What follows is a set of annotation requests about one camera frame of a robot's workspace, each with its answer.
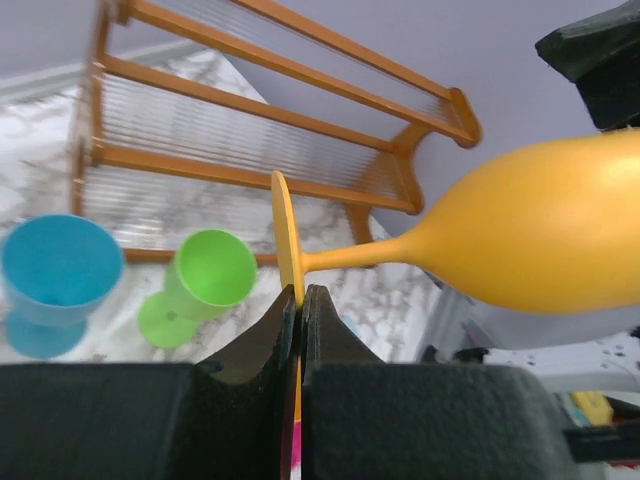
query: white marble surface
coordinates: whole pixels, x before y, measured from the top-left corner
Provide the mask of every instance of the white marble surface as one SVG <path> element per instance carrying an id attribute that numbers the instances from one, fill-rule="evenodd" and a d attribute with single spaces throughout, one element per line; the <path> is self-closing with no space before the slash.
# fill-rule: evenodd
<path id="1" fill-rule="evenodd" d="M 220 88 L 260 99 L 240 74 L 215 52 L 176 59 L 164 68 L 190 78 L 208 76 L 209 83 Z M 29 216 L 68 211 L 66 139 L 77 94 L 77 88 L 70 88 L 47 98 L 0 107 L 0 233 L 4 234 Z M 238 233 L 254 249 L 273 251 L 266 192 L 232 187 L 235 190 L 230 194 L 229 187 L 164 176 L 154 177 L 162 177 L 158 180 L 164 182 L 160 187 L 148 188 L 145 182 L 149 180 L 144 175 L 154 174 L 112 170 L 118 178 L 135 179 L 135 195 L 133 198 L 128 194 L 109 197 L 104 192 L 113 191 L 114 184 L 121 186 L 120 180 L 110 183 L 111 174 L 104 170 L 89 173 L 87 215 L 113 231 L 123 245 L 135 245 L 140 241 L 140 232 L 146 232 L 148 237 L 152 231 L 155 239 L 152 246 L 175 246 L 189 231 L 224 227 Z M 92 188 L 98 193 L 91 194 Z M 141 204 L 147 207 L 131 213 L 135 205 Z M 233 211 L 231 223 L 224 213 L 227 208 Z M 300 198 L 296 200 L 296 208 L 307 249 L 351 243 L 348 223 L 337 205 Z M 378 238 L 385 235 L 375 221 L 373 230 Z M 160 289 L 164 268 L 161 265 L 129 266 L 117 291 L 90 319 L 88 334 L 80 345 L 56 360 L 198 361 L 257 321 L 280 292 L 276 269 L 262 268 L 259 281 L 245 302 L 224 317 L 203 325 L 188 345 L 176 350 L 158 349 L 140 335 L 135 315 L 143 299 Z M 377 355 L 390 361 L 414 358 L 439 293 L 423 272 L 406 265 L 318 272 L 307 276 L 307 284 L 311 283 L 326 285 L 338 312 L 357 325 L 358 334 Z M 9 308 L 4 299 L 0 308 L 1 318 Z M 31 359 L 7 345 L 0 329 L 0 362 L 27 361 Z"/>

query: cup rim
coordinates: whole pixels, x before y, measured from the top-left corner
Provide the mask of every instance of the cup rim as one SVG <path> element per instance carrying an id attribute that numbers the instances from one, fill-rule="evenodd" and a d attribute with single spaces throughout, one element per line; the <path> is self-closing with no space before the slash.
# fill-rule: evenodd
<path id="1" fill-rule="evenodd" d="M 120 252 L 120 266 L 119 266 L 119 271 L 118 271 L 118 278 L 115 282 L 113 282 L 113 286 L 107 290 L 104 294 L 102 294 L 101 296 L 99 296 L 98 298 L 95 298 L 89 302 L 85 302 L 85 303 L 78 303 L 76 305 L 51 305 L 48 303 L 42 303 L 39 302 L 37 300 L 33 300 L 32 298 L 30 298 L 28 295 L 22 293 L 16 286 L 15 284 L 10 281 L 7 276 L 4 273 L 4 254 L 5 254 L 5 247 L 6 247 L 6 243 L 7 243 L 7 239 L 13 235 L 14 233 L 16 233 L 18 230 L 20 230 L 20 228 L 24 227 L 25 225 L 28 225 L 30 223 L 33 223 L 37 220 L 43 219 L 43 218 L 51 218 L 51 217 L 65 217 L 65 218 L 75 218 L 78 220 L 81 220 L 85 223 L 91 224 L 94 227 L 98 227 L 99 230 L 102 230 L 103 233 L 105 233 L 109 238 L 111 238 L 115 244 L 115 246 L 118 248 L 118 251 Z M 74 308 L 82 308 L 82 307 L 86 307 L 89 306 L 91 304 L 94 304 L 96 302 L 99 302 L 103 299 L 105 299 L 106 297 L 108 297 L 116 288 L 116 286 L 118 285 L 118 283 L 120 283 L 120 280 L 122 279 L 122 274 L 124 272 L 125 269 L 125 265 L 126 265 L 126 258 L 125 258 L 125 254 L 124 251 L 122 250 L 122 247 L 120 246 L 120 244 L 118 243 L 118 241 L 115 239 L 115 237 L 113 236 L 113 234 L 111 232 L 109 232 L 109 230 L 107 230 L 106 228 L 104 228 L 102 225 L 89 220 L 88 218 L 85 218 L 81 215 L 75 215 L 73 213 L 45 213 L 43 215 L 34 215 L 32 217 L 27 218 L 26 220 L 24 220 L 23 222 L 20 222 L 16 225 L 14 225 L 2 238 L 2 242 L 0 243 L 0 275 L 2 275 L 2 280 L 9 285 L 13 291 L 20 297 L 26 298 L 29 300 L 29 302 L 41 306 L 41 307 L 47 307 L 47 308 L 53 308 L 56 310 L 70 310 L 70 309 L 74 309 Z"/>
<path id="2" fill-rule="evenodd" d="M 184 276 L 182 275 L 182 269 L 180 268 L 180 258 L 182 257 L 183 252 L 183 247 L 187 244 L 187 242 L 189 240 L 191 240 L 193 237 L 196 237 L 197 235 L 200 235 L 202 233 L 209 233 L 209 232 L 216 232 L 216 233 L 223 233 L 231 238 L 233 238 L 234 240 L 236 240 L 238 243 L 240 243 L 240 245 L 242 245 L 242 247 L 244 248 L 244 250 L 249 254 L 249 256 L 253 259 L 252 265 L 253 265 L 253 278 L 251 281 L 251 287 L 249 288 L 249 291 L 245 294 L 244 297 L 242 297 L 242 299 L 238 300 L 237 302 L 233 302 L 233 303 L 229 303 L 229 304 L 222 304 L 222 303 L 210 303 L 207 302 L 206 300 L 200 298 L 198 295 L 196 295 L 191 288 L 189 288 L 189 286 L 187 285 L 187 283 L 184 280 Z M 238 305 L 240 302 L 244 301 L 253 291 L 253 287 L 255 287 L 257 280 L 258 280 L 258 270 L 259 270 L 259 266 L 258 266 L 258 261 L 256 260 L 256 255 L 255 253 L 253 253 L 253 251 L 251 250 L 251 248 L 249 248 L 249 245 L 247 245 L 247 243 L 242 240 L 241 238 L 239 238 L 237 235 L 234 235 L 233 233 L 224 230 L 222 228 L 207 228 L 204 230 L 198 230 L 197 232 L 192 233 L 191 235 L 189 235 L 183 242 L 182 245 L 180 245 L 180 248 L 178 249 L 178 251 L 176 252 L 175 256 L 174 256 L 174 260 L 176 263 L 176 272 L 178 274 L 178 279 L 180 280 L 180 284 L 182 285 L 182 287 L 189 292 L 189 295 L 192 295 L 193 298 L 197 299 L 199 302 L 202 302 L 203 304 L 207 305 L 208 307 L 219 307 L 219 308 L 231 308 L 235 305 Z"/>

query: green cup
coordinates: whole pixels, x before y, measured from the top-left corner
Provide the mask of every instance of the green cup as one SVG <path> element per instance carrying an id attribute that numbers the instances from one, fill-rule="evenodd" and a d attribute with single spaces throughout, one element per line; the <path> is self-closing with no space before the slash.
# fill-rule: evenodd
<path id="1" fill-rule="evenodd" d="M 140 332 L 156 347 L 184 345 L 200 323 L 244 300 L 257 274 L 255 256 L 239 238 L 223 230 L 194 233 L 169 264 L 164 290 L 140 307 Z"/>

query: green cup base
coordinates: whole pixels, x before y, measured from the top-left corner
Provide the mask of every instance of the green cup base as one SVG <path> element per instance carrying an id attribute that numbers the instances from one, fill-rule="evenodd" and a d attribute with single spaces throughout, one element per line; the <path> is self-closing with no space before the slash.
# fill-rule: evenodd
<path id="1" fill-rule="evenodd" d="M 199 323 L 173 313 L 164 292 L 151 295 L 138 311 L 138 327 L 142 336 L 159 348 L 178 348 L 189 343 Z"/>

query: blue cup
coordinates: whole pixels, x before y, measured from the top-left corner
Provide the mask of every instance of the blue cup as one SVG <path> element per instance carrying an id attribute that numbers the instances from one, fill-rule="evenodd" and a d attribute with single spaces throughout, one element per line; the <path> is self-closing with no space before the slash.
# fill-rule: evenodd
<path id="1" fill-rule="evenodd" d="M 0 265 L 7 300 L 9 344 L 35 358 L 71 350 L 87 317 L 113 290 L 125 259 L 116 240 L 83 217 L 33 217 L 4 239 Z"/>

